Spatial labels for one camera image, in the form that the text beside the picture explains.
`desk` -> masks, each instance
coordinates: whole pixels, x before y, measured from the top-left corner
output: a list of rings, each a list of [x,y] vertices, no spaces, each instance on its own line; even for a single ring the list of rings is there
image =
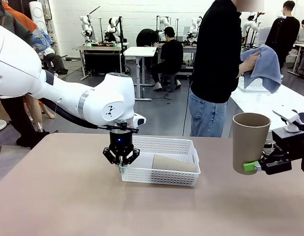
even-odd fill
[[[122,182],[102,155],[108,135],[49,135],[0,182],[0,236],[304,236],[299,161],[243,176],[231,139],[192,140],[194,188]]]
[[[288,71],[288,72],[291,73],[291,74],[293,74],[293,75],[297,75],[298,76],[298,74],[296,74],[296,67],[297,67],[297,63],[298,63],[298,61],[300,59],[301,49],[304,48],[304,44],[295,43],[294,46],[299,47],[299,50],[298,50],[298,54],[297,54],[296,61],[295,61],[295,64],[294,64],[293,71]]]
[[[232,92],[227,105],[227,115],[233,117],[236,114],[237,106],[245,113],[259,113],[271,119],[270,130],[284,127],[286,124],[281,118],[274,114],[273,109],[284,106],[289,110],[304,112],[304,96],[281,85],[277,92],[270,93],[254,93],[243,92],[237,88]],[[232,126],[232,120],[225,123],[222,136],[229,137]]]
[[[73,48],[72,50],[78,50],[80,52],[80,58],[81,58],[81,63],[82,63],[82,72],[83,72],[83,77],[81,78],[81,81],[86,79],[89,76],[89,75],[86,75],[86,73],[85,73],[84,59],[83,59],[84,57],[83,56],[86,53],[84,51],[117,52],[119,54],[119,58],[120,58],[120,72],[122,71],[122,68],[121,68],[121,47],[79,46],[79,47]],[[93,53],[92,55],[105,55],[105,54],[104,53]]]
[[[155,55],[156,48],[154,47],[131,47],[124,52],[125,57],[136,57],[137,65],[137,97],[136,101],[152,101],[151,98],[141,98],[141,87],[140,86],[153,86],[145,83],[145,58],[150,58]],[[140,68],[139,61],[142,59],[142,84],[140,83]]]

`concrete floor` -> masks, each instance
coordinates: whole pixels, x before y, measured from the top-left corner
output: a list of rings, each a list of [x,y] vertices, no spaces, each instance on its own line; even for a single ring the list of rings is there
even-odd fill
[[[83,83],[89,86],[97,86],[100,84],[104,77],[88,77],[82,82],[80,78],[83,76],[81,71],[81,62],[65,62],[65,66],[69,69],[67,76],[60,76],[63,80],[68,82]],[[134,63],[127,63],[131,68],[131,76],[135,80],[136,70]],[[285,68],[283,70],[283,84],[292,90],[298,92],[304,96],[304,79],[297,78],[296,76],[289,74]],[[151,81],[149,74],[146,74],[146,81]],[[181,80],[182,87],[176,90],[174,93],[170,93],[167,98],[164,99],[166,92],[154,92],[152,87],[145,87],[146,97],[153,98],[151,102],[137,101],[135,104],[135,112],[139,113],[147,118],[147,123],[141,126],[139,134],[141,135],[167,135],[167,136],[182,136],[184,128],[184,119],[186,113],[187,97],[189,81]],[[231,122],[232,117],[227,117],[227,122]],[[187,112],[185,136],[190,133],[191,118],[189,112]],[[79,127],[69,121],[63,119],[60,116],[56,116],[55,119],[48,119],[46,115],[43,115],[44,129],[50,132],[64,133],[108,133],[103,130],[93,130],[83,127]],[[6,145],[2,149],[0,157],[0,179],[5,176],[9,170],[11,170],[29,151],[26,148],[19,148],[16,145],[16,140],[19,137],[19,133],[14,130],[11,125],[8,125],[5,129],[0,131],[0,145]]]

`stool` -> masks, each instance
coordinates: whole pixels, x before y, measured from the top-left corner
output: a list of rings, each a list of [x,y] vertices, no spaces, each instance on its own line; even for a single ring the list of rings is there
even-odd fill
[[[162,74],[161,77],[161,85],[163,89],[170,89],[170,92],[174,92],[176,85],[175,85],[175,79],[177,74]]]
[[[45,70],[48,70],[50,73],[54,74],[54,69],[52,67],[52,63],[49,60],[41,59],[42,64]]]

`paper cup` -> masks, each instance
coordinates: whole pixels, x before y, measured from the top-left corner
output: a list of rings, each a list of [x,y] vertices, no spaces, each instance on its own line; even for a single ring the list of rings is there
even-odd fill
[[[233,118],[233,168],[240,174],[245,172],[243,164],[261,159],[271,120],[264,115],[241,113]]]

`black sweater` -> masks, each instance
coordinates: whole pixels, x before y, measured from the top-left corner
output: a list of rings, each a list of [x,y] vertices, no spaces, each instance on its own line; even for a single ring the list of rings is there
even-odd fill
[[[205,101],[225,103],[238,86],[242,39],[239,17],[231,0],[215,0],[203,17],[191,90]]]

